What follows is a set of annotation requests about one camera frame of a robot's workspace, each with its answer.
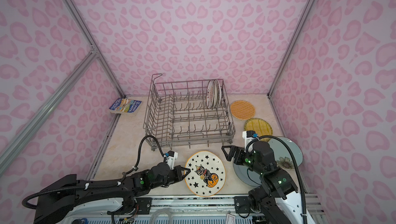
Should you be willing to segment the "grey-blue plate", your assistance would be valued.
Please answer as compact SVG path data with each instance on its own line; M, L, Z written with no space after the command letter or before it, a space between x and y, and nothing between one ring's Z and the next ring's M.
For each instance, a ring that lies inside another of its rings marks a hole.
M258 173L249 170L244 165L233 164L233 168L237 177L245 184L252 187L259 187L261 185L260 175Z

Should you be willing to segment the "cat and stars plate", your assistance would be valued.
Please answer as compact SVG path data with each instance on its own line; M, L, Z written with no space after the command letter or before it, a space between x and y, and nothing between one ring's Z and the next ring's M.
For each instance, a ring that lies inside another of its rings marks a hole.
M199 197L218 194L226 183L226 170L221 159L212 152L200 151L186 162L190 173L185 178L189 190Z

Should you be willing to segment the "cream floral plate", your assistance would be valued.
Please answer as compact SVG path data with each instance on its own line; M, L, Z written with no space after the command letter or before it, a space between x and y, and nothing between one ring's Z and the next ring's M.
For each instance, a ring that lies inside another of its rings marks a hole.
M215 98L214 98L214 108L218 108L220 106L221 102L221 87L220 87L220 82L219 80L215 79L214 80L214 86L215 86Z

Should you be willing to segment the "white plate orange sunburst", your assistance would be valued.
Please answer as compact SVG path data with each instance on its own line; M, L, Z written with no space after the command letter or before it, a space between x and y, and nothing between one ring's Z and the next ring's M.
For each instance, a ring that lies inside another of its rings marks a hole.
M209 80L206 89L206 105L208 109L212 109L213 98L214 98L214 82L213 80Z

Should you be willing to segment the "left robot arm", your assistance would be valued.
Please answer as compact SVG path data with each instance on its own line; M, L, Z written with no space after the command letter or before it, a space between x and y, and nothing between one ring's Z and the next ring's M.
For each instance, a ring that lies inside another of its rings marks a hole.
M147 195L152 189L183 181L191 170L161 162L151 169L134 173L124 179L87 181L69 174L23 200L34 209L35 224L56 224L79 205L104 199L120 198L121 207L109 214L129 214L136 206L135 198Z

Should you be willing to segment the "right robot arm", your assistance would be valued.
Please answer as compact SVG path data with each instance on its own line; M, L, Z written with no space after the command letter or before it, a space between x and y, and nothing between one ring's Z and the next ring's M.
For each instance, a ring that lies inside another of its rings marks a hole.
M314 224L306 207L305 192L280 168L269 143L251 141L246 148L222 146L228 161L244 165L259 175L260 186L249 191L249 208L271 224Z

